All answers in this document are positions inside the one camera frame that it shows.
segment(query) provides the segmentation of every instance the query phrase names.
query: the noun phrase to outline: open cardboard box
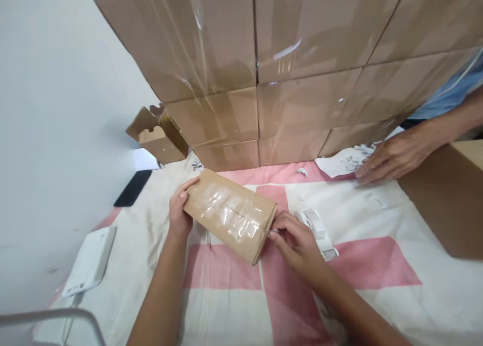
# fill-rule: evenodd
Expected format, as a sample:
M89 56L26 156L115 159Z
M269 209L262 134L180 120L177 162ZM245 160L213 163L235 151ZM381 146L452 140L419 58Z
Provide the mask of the open cardboard box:
M155 116L143 107L126 133L163 165L184 160L188 156L187 143L164 111Z
M483 140L441 147L399 184L450 256L483 260Z

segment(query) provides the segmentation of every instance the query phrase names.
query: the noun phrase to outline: white device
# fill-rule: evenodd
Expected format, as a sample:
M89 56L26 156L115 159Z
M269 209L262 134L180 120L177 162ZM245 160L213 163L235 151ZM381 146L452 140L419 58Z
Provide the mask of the white device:
M88 290L101 282L115 234L116 227L110 226L92 232L84 239L62 292L64 297Z
M327 234L326 226L324 221L320 217L317 210L314 209L304 209L295 212L295 216L308 226L315 236L317 245L322 252L322 256L326 261L330 261L339 256L339 252L332 246L332 242Z

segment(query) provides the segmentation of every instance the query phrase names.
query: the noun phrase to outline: smartphone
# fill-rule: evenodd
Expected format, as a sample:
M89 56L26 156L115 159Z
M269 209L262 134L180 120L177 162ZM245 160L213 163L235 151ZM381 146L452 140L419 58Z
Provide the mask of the smartphone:
M131 181L122 191L121 195L119 195L119 198L117 198L114 206L116 208L132 206L141 193L142 188L144 188L144 185L146 185L149 180L151 174L152 170L142 170L135 173Z

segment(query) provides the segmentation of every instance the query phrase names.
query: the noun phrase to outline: white paper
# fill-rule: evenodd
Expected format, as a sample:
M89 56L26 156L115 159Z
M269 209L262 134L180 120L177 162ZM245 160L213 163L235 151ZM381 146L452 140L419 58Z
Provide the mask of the white paper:
M334 178L338 175L356 172L370 154L362 149L344 149L332 157L322 157L315 159L318 168Z
M132 152L132 157L134 159L136 171L156 170L160 168L156 158L144 148L134 150Z
M394 131L390 133L386 140L403 132L404 129L401 126L395 128ZM362 144L359 146L354 146L353 148L347 148L332 157L321 157L315 159L315 163L318 168L334 178L338 175L350 174L356 172L363 165L363 160L369 158L378 144L382 141L374 142L371 145Z

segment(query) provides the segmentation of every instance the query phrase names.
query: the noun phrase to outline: taped cardboard box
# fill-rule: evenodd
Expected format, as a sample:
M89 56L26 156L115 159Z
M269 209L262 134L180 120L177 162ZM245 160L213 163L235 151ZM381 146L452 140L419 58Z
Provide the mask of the taped cardboard box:
M164 104L190 146L256 140L255 87Z
M313 160L383 140L475 49L261 85L260 164Z
M369 63L483 45L483 0L401 0Z
M258 86L260 138L347 125L340 117L360 73L353 69Z
M143 107L126 133L149 151L161 164L184 160L188 145L183 140L169 116L162 113L158 118Z
M253 0L95 0L162 102L254 86Z
M441 147L399 184L450 256L483 260L483 140Z
M319 157L329 132L330 129L294 129L279 136L260 139L260 166L312 161Z
M201 145L193 151L205 168L212 171L233 171L259 166L258 140Z
M364 66L398 0L255 0L260 83Z
M409 115L406 113L389 120L333 128L317 157L332 156L348 147L384 140Z
M254 266L277 204L208 169L188 194L183 210Z
M345 103L344 121L360 124L412 113L476 52L472 48L364 67Z

